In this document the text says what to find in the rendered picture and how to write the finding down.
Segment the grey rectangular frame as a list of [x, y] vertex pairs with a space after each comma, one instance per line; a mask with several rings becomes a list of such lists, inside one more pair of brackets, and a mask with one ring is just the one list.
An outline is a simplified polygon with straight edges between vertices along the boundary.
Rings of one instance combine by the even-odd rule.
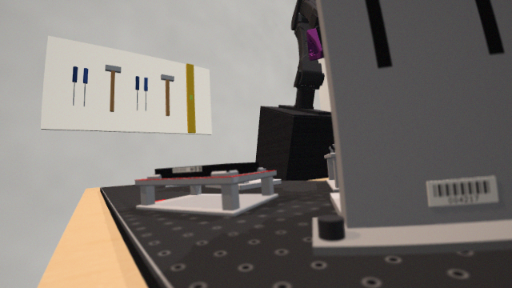
[[[273, 182], [274, 182], [274, 185], [282, 184], [281, 179], [273, 178]], [[205, 187], [221, 189], [221, 186], [205, 186]], [[261, 179], [238, 184], [238, 190], [248, 190], [248, 189], [259, 188], [259, 187], [262, 187]]]

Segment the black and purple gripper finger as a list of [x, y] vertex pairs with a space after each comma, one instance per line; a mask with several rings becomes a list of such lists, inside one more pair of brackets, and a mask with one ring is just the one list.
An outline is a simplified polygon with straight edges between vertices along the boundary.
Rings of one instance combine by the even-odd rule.
[[310, 61], [321, 59], [322, 58], [322, 46], [321, 46], [316, 28], [308, 30], [306, 32], [306, 35], [307, 35], [307, 43], [308, 43], [308, 51], [309, 51]]

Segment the black cylinder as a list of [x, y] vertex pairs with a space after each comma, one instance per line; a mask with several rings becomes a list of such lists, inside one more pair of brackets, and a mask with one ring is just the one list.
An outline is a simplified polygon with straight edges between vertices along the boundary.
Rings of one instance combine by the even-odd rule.
[[345, 238], [344, 217], [339, 215], [318, 217], [318, 237], [329, 242], [343, 240]]

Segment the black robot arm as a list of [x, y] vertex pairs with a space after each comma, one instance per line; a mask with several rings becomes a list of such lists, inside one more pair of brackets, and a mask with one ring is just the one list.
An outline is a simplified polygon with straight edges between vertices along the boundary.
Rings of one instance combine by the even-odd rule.
[[297, 0], [291, 21], [291, 30], [294, 30], [298, 40], [299, 52], [298, 71], [294, 81], [294, 87], [297, 87], [296, 101], [294, 107], [278, 105], [278, 108], [309, 114], [331, 115], [329, 111], [313, 110], [315, 90], [319, 90], [325, 78], [322, 64], [318, 63], [318, 60], [310, 61], [308, 55], [306, 32], [316, 26], [319, 26], [316, 0]]

